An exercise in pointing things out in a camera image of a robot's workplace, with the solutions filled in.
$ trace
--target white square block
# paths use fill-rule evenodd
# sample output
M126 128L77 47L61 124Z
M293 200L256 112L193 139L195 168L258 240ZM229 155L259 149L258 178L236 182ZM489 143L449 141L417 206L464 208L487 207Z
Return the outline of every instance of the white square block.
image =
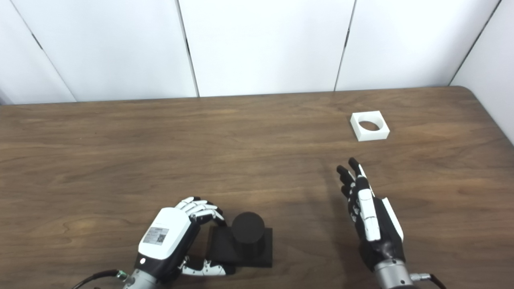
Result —
M369 121L377 125L378 131L370 131L363 128L359 122ZM353 113L350 123L355 131L358 141L386 139L389 135L389 127L380 111Z

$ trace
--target black cylinder on square base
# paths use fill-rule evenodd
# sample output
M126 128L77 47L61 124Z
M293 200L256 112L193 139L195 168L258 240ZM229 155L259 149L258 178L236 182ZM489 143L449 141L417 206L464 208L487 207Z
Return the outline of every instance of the black cylinder on square base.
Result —
M208 259L236 267L271 267L272 233L258 214L241 213L231 227L211 227Z

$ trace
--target humanoid robot hand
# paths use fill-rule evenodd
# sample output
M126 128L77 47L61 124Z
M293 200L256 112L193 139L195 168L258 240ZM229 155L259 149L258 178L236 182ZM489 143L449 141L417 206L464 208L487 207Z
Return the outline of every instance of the humanoid robot hand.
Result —
M360 239L361 257L373 271L389 259L405 261L403 231L387 198L377 198L362 166L354 158L348 161L355 176L343 166L337 167L343 182L342 193L348 199L348 212Z
M180 274L220 276L235 272L232 266L202 259L196 266L187 252L200 225L214 221L226 226L223 212L211 202L188 197L175 207L162 208L139 243L134 282L131 289L155 288L158 283L176 279Z

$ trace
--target wooden table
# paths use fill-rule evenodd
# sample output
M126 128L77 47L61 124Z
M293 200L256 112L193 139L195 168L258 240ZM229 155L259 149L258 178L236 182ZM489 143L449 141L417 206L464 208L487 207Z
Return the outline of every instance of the wooden table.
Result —
M351 113L373 110L389 138L359 143ZM390 199L411 272L512 287L514 149L462 87L2 106L0 287L131 272L158 210L197 195L229 223L260 214L274 266L173 288L376 288L335 170L351 156ZM207 232L192 253L205 253Z

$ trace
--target sticker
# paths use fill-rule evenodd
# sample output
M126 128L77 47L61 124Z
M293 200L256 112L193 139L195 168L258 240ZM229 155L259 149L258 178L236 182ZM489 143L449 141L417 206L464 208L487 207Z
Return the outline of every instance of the sticker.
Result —
M150 227L146 236L144 236L143 243L162 245L169 229Z

